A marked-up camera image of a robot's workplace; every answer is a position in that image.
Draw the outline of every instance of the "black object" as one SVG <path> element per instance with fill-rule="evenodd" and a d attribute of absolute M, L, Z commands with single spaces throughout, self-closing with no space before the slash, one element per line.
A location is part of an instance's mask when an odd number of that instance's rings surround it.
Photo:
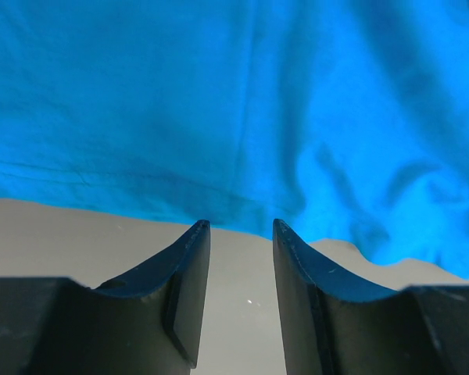
<path fill-rule="evenodd" d="M 196 366 L 209 223 L 95 290 L 0 278 L 0 375 L 189 374 Z"/>
<path fill-rule="evenodd" d="M 396 292 L 341 268 L 274 221 L 290 375 L 469 375 L 469 287 Z"/>

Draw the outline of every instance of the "black plastic part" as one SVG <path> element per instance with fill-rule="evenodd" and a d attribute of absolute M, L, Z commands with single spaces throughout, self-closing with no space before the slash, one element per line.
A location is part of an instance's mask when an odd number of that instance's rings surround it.
<path fill-rule="evenodd" d="M 0 374 L 189 374 L 196 366 L 209 223 L 92 290 L 0 278 Z"/>
<path fill-rule="evenodd" d="M 288 374 L 469 375 L 469 287 L 391 291 L 281 220 L 273 250 Z"/>

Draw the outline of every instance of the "gray surface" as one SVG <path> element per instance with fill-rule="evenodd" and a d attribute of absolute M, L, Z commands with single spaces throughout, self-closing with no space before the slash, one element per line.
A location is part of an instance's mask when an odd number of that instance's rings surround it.
<path fill-rule="evenodd" d="M 165 248 L 186 229 L 0 200 L 0 276 L 63 275 L 95 287 Z M 391 288 L 464 283 L 418 261 L 375 266 L 339 241 L 313 246 L 360 276 Z M 192 373 L 285 374 L 269 241 L 213 230 L 199 365 Z"/>

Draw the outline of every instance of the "blue towel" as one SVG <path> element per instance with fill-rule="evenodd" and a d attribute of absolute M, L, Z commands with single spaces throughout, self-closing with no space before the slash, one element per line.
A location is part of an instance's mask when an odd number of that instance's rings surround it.
<path fill-rule="evenodd" d="M 469 2 L 0 0 L 0 198 L 469 277 Z"/>

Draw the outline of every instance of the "blue cloth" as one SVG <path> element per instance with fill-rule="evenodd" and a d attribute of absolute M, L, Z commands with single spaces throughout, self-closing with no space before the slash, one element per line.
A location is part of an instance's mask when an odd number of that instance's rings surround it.
<path fill-rule="evenodd" d="M 469 277 L 469 2 L 0 0 L 0 198 Z"/>

